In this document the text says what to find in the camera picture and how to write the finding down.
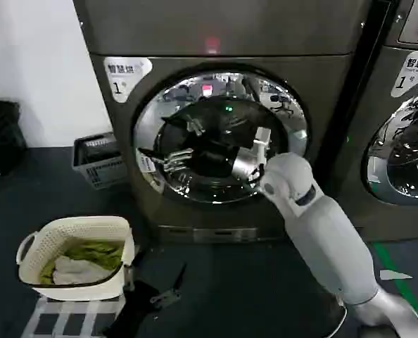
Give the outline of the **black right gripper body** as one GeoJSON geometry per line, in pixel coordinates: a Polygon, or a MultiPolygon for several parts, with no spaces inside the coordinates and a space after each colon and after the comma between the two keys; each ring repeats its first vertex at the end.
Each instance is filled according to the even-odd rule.
{"type": "Polygon", "coordinates": [[[196,174],[214,178],[232,175],[239,146],[201,136],[189,141],[189,147],[193,149],[189,169],[196,174]]]}

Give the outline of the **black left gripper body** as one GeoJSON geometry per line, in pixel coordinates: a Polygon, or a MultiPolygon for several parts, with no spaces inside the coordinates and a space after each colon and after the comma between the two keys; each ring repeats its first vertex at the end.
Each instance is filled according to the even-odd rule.
{"type": "Polygon", "coordinates": [[[135,280],[124,287],[124,310],[129,315],[148,314],[156,311],[151,299],[159,295],[159,291],[151,285],[135,280]]]}

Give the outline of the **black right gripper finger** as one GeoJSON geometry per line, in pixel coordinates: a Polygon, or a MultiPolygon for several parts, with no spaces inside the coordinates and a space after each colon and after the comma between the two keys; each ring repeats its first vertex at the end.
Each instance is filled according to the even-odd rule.
{"type": "Polygon", "coordinates": [[[151,159],[163,167],[165,173],[174,173],[187,169],[188,162],[193,158],[194,150],[192,148],[174,151],[168,155],[163,155],[158,151],[146,148],[137,149],[142,155],[151,159]]]}
{"type": "Polygon", "coordinates": [[[161,120],[173,130],[179,130],[183,133],[194,133],[197,137],[202,136],[206,132],[206,129],[198,119],[192,118],[187,114],[177,113],[168,117],[162,117],[161,120]]]}

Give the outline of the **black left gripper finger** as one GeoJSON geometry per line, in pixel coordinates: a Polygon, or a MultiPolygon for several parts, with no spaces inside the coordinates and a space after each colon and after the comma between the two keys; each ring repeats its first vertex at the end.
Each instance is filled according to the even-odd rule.
{"type": "Polygon", "coordinates": [[[157,296],[150,298],[152,305],[172,305],[179,301],[181,298],[180,291],[178,289],[169,289],[157,296]]]}
{"type": "Polygon", "coordinates": [[[174,290],[179,290],[180,289],[180,287],[182,285],[182,282],[183,282],[183,278],[184,278],[184,274],[185,274],[185,271],[186,271],[186,267],[187,267],[187,264],[184,263],[183,266],[182,266],[182,268],[180,269],[180,272],[179,272],[179,274],[178,274],[178,276],[177,276],[177,278],[176,278],[173,286],[172,286],[172,288],[174,290]]]}

